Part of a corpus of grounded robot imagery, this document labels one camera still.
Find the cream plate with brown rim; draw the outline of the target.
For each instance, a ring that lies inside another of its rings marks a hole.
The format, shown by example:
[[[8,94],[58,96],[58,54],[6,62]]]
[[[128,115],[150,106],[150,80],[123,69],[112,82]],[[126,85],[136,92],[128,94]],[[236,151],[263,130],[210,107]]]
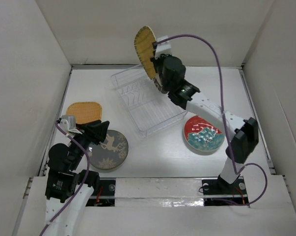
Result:
[[[158,74],[156,74],[154,77],[154,84],[155,84],[156,88],[158,89],[158,91],[160,91],[162,94],[167,94],[167,91],[161,85],[161,81],[160,81]]]

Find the red plate with teal flower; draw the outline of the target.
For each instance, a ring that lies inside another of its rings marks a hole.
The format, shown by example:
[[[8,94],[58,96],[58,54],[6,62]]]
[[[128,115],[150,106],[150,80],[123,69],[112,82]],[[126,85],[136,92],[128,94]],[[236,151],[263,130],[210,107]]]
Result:
[[[199,152],[215,152],[223,144],[224,134],[212,124],[193,116],[184,125],[183,134],[190,147]]]

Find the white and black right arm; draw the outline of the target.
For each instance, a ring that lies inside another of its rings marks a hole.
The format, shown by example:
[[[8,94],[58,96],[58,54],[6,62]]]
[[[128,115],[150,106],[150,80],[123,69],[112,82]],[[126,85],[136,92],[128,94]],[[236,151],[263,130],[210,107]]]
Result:
[[[179,58],[161,55],[157,59],[151,57],[150,61],[172,103],[200,116],[230,139],[225,151],[227,159],[217,179],[219,191],[229,193],[235,188],[239,170],[259,143],[257,120],[223,111],[221,106],[210,101],[199,88],[185,80],[186,67]]]

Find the yellow green-rimmed square plate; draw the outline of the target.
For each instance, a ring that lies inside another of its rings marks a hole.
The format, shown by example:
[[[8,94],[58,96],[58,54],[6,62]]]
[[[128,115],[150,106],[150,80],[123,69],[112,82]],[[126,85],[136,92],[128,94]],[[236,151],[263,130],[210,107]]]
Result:
[[[139,61],[144,68],[147,76],[154,80],[156,72],[150,58],[154,55],[153,43],[156,37],[149,26],[143,26],[136,34],[134,47]]]

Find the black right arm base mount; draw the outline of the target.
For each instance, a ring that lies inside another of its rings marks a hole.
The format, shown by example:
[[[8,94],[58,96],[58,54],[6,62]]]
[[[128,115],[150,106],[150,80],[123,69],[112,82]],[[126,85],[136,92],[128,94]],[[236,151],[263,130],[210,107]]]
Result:
[[[225,187],[218,186],[217,178],[205,178],[202,179],[198,192],[204,196],[204,206],[236,206],[249,203],[243,178]]]

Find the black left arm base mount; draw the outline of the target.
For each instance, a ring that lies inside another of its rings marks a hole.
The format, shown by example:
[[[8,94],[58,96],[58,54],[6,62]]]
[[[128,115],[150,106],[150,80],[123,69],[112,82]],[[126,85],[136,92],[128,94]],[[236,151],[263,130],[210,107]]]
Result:
[[[93,192],[86,203],[87,207],[113,207],[115,206],[115,178],[101,178],[100,185]]]

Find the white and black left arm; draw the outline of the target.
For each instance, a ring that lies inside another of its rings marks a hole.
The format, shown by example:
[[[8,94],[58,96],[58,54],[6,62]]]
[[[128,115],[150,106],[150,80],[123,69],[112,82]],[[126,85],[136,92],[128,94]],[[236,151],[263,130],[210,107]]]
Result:
[[[100,190],[100,176],[90,170],[87,149],[104,142],[109,121],[76,125],[62,117],[54,124],[70,143],[58,143],[49,150],[45,226],[40,235],[73,236],[86,203]]]

